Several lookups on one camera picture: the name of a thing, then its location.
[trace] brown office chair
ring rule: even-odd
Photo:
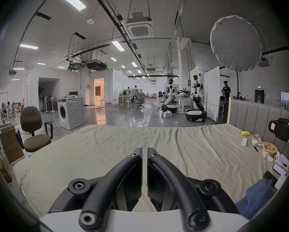
[[[37,107],[24,107],[21,112],[20,123],[23,131],[31,133],[31,137],[26,138],[24,143],[20,130],[18,129],[15,133],[22,149],[25,149],[27,152],[35,152],[51,143],[51,139],[53,138],[53,124],[50,122],[44,123],[46,134],[38,134],[35,136],[34,131],[42,127],[42,119]],[[48,135],[47,125],[50,125],[51,136]]]

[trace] white box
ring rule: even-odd
[[[172,112],[163,112],[163,117],[164,118],[172,117]]]

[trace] box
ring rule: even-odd
[[[172,117],[172,112],[169,112],[169,111],[163,112],[163,117],[164,117],[164,118]]]
[[[2,148],[0,148],[0,172],[7,183],[12,181],[10,162]]]
[[[8,126],[1,130],[0,140],[9,162],[24,156],[23,150],[15,136],[15,126]]]

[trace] chair armrest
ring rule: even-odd
[[[20,133],[19,129],[18,129],[18,131],[15,132],[15,137],[17,138],[21,148],[24,149],[24,144],[23,144],[21,133]]]
[[[50,139],[52,139],[52,138],[53,138],[53,124],[50,123],[50,122],[45,122],[45,123],[44,123],[44,128],[45,128],[45,130],[46,130],[46,134],[48,135],[47,125],[50,125],[50,132],[51,132]]]

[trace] washing machine door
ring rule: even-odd
[[[65,121],[65,118],[66,118],[66,109],[65,109],[64,105],[60,105],[59,113],[60,113],[61,120],[62,120],[62,121]]]

